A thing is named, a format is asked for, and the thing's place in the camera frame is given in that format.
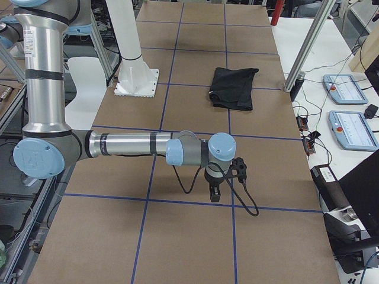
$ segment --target label sticker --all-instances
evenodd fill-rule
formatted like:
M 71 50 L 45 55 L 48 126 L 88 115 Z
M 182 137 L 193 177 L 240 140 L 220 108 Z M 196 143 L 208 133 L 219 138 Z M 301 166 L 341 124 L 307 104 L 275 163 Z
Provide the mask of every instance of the label sticker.
M 24 52 L 25 57 L 36 56 L 36 50 L 34 48 L 34 33 L 31 30 L 24 30 Z
M 321 167 L 320 172 L 321 172 L 321 174 L 324 177 L 324 180 L 326 182 L 335 182 L 336 181 L 336 179 L 334 178 L 334 176 L 332 175 L 332 173 L 330 172 L 330 169 L 328 167 Z

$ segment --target computer screen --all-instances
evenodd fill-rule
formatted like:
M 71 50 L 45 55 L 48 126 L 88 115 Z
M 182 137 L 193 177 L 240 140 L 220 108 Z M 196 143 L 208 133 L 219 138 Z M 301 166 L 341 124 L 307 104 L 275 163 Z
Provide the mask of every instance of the computer screen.
M 379 150 L 339 181 L 370 236 L 379 236 Z

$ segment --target black fabric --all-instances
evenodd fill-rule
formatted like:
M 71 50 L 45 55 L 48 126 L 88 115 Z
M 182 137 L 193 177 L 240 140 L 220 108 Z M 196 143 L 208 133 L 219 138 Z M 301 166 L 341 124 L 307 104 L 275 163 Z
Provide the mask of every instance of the black fabric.
M 216 68 L 209 90 L 209 98 L 213 106 L 240 111 L 253 110 L 251 89 L 254 75 L 258 71 L 257 68 L 240 70 Z

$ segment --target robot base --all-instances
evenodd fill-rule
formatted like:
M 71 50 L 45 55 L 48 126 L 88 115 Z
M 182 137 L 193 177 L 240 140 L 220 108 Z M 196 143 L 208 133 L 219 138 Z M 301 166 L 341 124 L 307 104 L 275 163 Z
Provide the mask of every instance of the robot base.
M 158 77 L 159 70 L 150 69 L 144 61 L 132 64 L 123 60 L 114 94 L 117 96 L 154 97 Z

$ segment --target red object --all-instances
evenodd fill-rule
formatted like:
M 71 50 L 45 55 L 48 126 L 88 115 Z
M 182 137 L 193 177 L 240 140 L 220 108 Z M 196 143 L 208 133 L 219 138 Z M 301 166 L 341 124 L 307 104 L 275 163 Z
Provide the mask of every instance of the red object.
M 285 0 L 277 0 L 275 11 L 271 19 L 271 25 L 277 25 L 280 15 L 282 14 Z

